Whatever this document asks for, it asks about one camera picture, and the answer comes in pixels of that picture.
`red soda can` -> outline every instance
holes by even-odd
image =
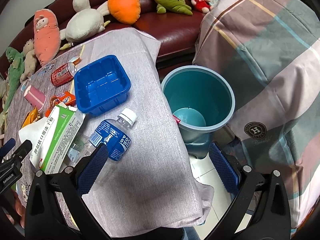
[[[72,80],[76,72],[76,66],[72,62],[68,62],[51,73],[51,83],[54,86],[59,87]]]

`orange carrot plush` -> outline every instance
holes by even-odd
[[[61,39],[57,18],[49,9],[36,11],[34,24],[35,54],[41,66],[45,66],[57,55]]]
[[[134,24],[140,17],[139,0],[108,0],[110,14],[123,24]]]

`human hand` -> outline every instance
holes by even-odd
[[[14,209],[16,210],[17,214],[21,217],[20,225],[22,226],[22,228],[24,228],[26,208],[21,204],[21,201],[19,199],[18,194],[14,190],[11,190],[11,191],[12,191],[12,194],[13,194],[13,197],[15,200]],[[12,216],[7,214],[7,217],[10,220],[10,222],[14,225],[14,220],[13,220]]]

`silver screw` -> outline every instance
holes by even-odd
[[[71,167],[71,166],[69,166],[69,167],[66,167],[65,169],[64,169],[64,172],[65,173],[71,173],[73,171],[73,168]]]
[[[36,172],[36,176],[37,176],[37,177],[40,177],[41,175],[42,175],[42,171],[37,171],[37,172]]]
[[[248,165],[243,166],[243,170],[244,170],[245,172],[250,172],[250,171],[252,171],[251,167],[248,166]]]
[[[275,171],[273,171],[273,174],[274,174],[275,176],[279,177],[279,176],[280,176],[280,171],[275,170]]]

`white duck plush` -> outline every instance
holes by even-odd
[[[60,50],[68,49],[74,42],[84,41],[97,33],[103,32],[110,21],[103,22],[107,10],[92,9],[89,0],[73,0],[73,9],[76,14],[67,24],[67,28],[60,31],[61,40],[68,41]]]

